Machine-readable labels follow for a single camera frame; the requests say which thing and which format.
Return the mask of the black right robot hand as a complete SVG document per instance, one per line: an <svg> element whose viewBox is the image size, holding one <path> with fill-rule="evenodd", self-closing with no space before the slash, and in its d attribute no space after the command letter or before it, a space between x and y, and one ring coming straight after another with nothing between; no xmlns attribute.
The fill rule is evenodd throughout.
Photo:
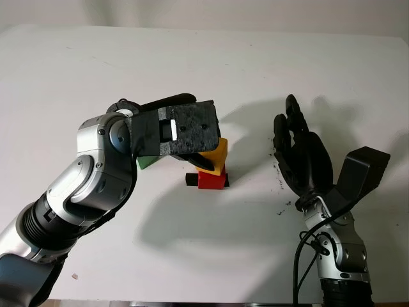
<svg viewBox="0 0 409 307"><path fill-rule="evenodd" d="M325 193L334 186L330 156L292 94L285 100L285 113L274 118L273 143L281 174L296 195Z"/></svg>

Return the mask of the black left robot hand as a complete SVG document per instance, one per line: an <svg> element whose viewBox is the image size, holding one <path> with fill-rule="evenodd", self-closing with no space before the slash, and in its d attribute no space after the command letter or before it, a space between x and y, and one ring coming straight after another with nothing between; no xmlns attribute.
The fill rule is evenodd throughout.
<svg viewBox="0 0 409 307"><path fill-rule="evenodd" d="M169 155L199 168L213 171L214 163L204 157L219 144L219 126L213 101L198 102L182 93L138 107L138 127L143 136L135 142L138 156Z"/></svg>

